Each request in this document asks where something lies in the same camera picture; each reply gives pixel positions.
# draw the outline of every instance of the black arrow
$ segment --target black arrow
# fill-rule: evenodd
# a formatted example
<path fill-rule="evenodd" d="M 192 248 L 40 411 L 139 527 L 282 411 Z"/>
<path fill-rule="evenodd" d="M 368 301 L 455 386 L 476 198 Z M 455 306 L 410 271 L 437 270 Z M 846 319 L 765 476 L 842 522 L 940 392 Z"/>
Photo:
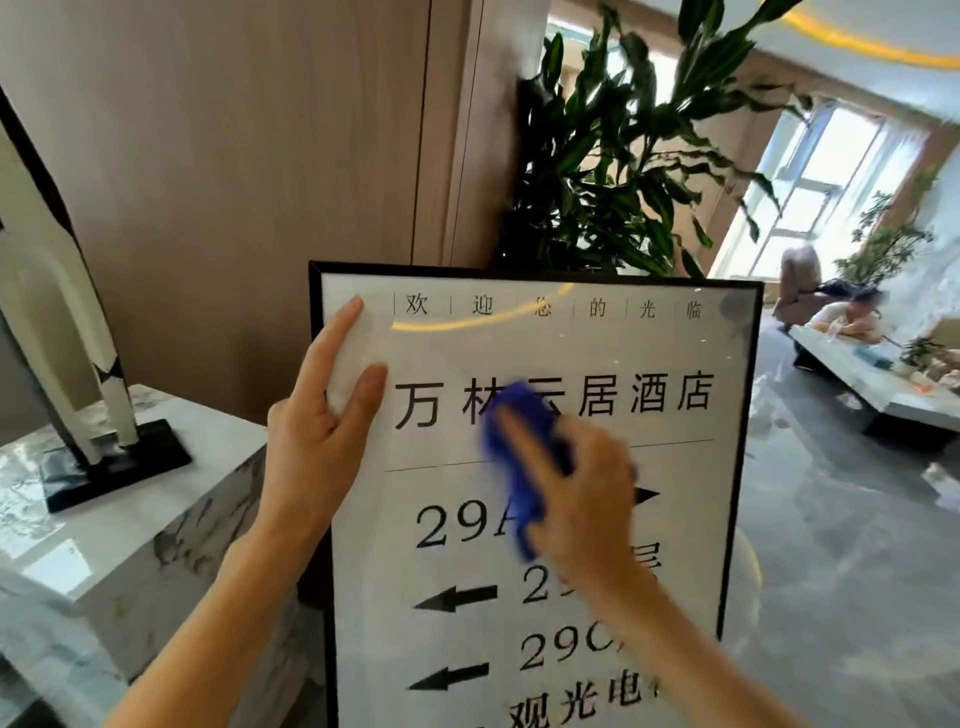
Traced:
<path fill-rule="evenodd" d="M 473 604 L 478 601 L 496 599 L 496 585 L 464 589 L 460 592 L 456 587 L 450 587 L 436 596 L 431 596 L 418 604 L 414 609 L 432 609 L 434 612 L 456 612 L 457 607 L 464 604 Z"/>
<path fill-rule="evenodd" d="M 478 677 L 486 677 L 490 674 L 490 663 L 483 665 L 471 665 L 470 667 L 461 667 L 460 669 L 450 669 L 444 667 L 440 672 L 434 672 L 429 677 L 424 677 L 417 683 L 411 685 L 407 690 L 412 691 L 445 691 L 454 683 L 462 683 L 466 680 L 475 680 Z"/>
<path fill-rule="evenodd" d="M 648 491 L 646 488 L 634 488 L 634 505 L 640 505 L 643 501 L 659 495 L 657 491 Z"/>

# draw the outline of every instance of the shiny floor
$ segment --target shiny floor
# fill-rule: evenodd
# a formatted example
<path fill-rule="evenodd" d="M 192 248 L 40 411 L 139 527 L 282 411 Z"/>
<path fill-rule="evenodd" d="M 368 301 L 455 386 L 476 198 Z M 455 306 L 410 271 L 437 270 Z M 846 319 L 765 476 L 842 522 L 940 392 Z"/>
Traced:
<path fill-rule="evenodd" d="M 818 728 L 960 725 L 960 506 L 792 360 L 766 320 L 725 648 Z"/>

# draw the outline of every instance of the sign board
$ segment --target sign board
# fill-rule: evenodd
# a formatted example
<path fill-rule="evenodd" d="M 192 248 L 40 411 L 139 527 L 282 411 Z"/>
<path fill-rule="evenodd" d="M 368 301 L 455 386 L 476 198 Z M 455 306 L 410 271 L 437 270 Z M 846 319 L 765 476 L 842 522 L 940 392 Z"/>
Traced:
<path fill-rule="evenodd" d="M 540 562 L 522 564 L 480 419 L 517 379 L 627 441 L 638 562 L 723 630 L 761 288 L 745 281 L 312 263 L 316 333 L 366 307 L 328 396 L 390 378 L 322 545 L 334 728 L 662 726 L 653 675 Z"/>

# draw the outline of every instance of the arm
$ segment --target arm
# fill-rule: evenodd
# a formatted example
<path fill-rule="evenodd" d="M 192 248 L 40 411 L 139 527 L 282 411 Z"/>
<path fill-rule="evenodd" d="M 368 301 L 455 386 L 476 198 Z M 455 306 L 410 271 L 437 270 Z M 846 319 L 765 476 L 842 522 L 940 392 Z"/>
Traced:
<path fill-rule="evenodd" d="M 213 586 L 131 686 L 106 728 L 227 725 L 283 603 L 356 477 L 387 370 L 368 368 L 338 419 L 325 390 L 363 308 L 354 299 L 310 346 L 289 400 L 270 409 L 267 466 L 250 532 Z"/>
<path fill-rule="evenodd" d="M 805 725 L 702 635 L 630 550 L 633 469 L 626 445 L 580 420 L 561 418 L 576 470 L 563 477 L 516 415 L 497 417 L 546 502 L 527 527 L 538 553 L 584 596 L 591 611 L 698 728 L 801 728 Z"/>

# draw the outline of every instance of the white coffee table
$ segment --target white coffee table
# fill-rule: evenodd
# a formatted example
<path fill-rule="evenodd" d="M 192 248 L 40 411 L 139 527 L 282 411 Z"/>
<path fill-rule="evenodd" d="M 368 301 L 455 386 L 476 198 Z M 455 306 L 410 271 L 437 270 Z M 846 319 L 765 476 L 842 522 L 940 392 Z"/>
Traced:
<path fill-rule="evenodd" d="M 941 449 L 960 432 L 960 397 L 946 387 L 922 394 L 906 379 L 856 356 L 859 342 L 844 336 L 831 339 L 810 327 L 793 327 L 790 336 L 873 408 L 867 434 Z"/>

